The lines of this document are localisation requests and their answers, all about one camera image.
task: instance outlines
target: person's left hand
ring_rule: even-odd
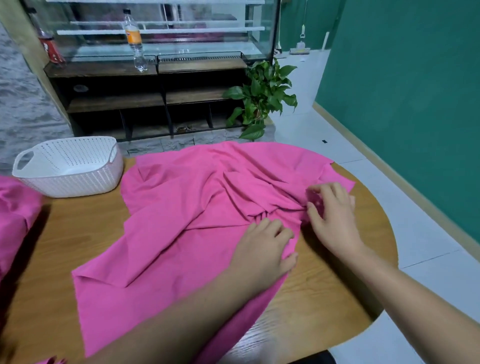
[[[228,271],[256,295],[271,287],[297,263],[298,254],[282,259],[282,252],[293,231],[278,219],[263,219],[250,225],[233,253]]]

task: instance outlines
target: wooden table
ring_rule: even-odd
[[[126,168],[134,163],[127,160]],[[367,245],[397,265],[395,238],[377,200],[358,180],[356,217]],[[105,251],[129,217],[120,189],[95,196],[49,199],[2,282],[6,324],[0,364],[30,364],[53,355],[70,363],[84,355],[71,271]],[[366,329],[382,308],[325,251],[307,228],[297,243],[297,267],[257,323],[222,363],[289,363],[342,343]]]

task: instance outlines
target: green wall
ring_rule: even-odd
[[[480,241],[477,1],[347,1],[316,101]]]
[[[305,43],[312,49],[321,49],[325,34],[336,28],[337,18],[346,0],[309,0],[305,19]],[[282,50],[295,48],[300,41],[305,0],[291,0],[281,5],[280,43]],[[329,35],[327,48],[332,44],[335,34]]]

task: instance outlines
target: hand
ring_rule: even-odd
[[[251,296],[259,294],[296,265],[297,253],[282,260],[283,249],[292,238],[293,231],[278,219],[253,223],[240,239],[227,271],[252,290]]]
[[[364,247],[353,215],[355,198],[337,182],[316,184],[309,190],[320,193],[324,201],[323,218],[313,203],[308,203],[307,210],[313,231],[323,245],[338,258],[354,254],[358,248]]]

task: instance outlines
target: black object on floor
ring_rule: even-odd
[[[290,364],[336,364],[336,361],[328,350],[324,350]]]

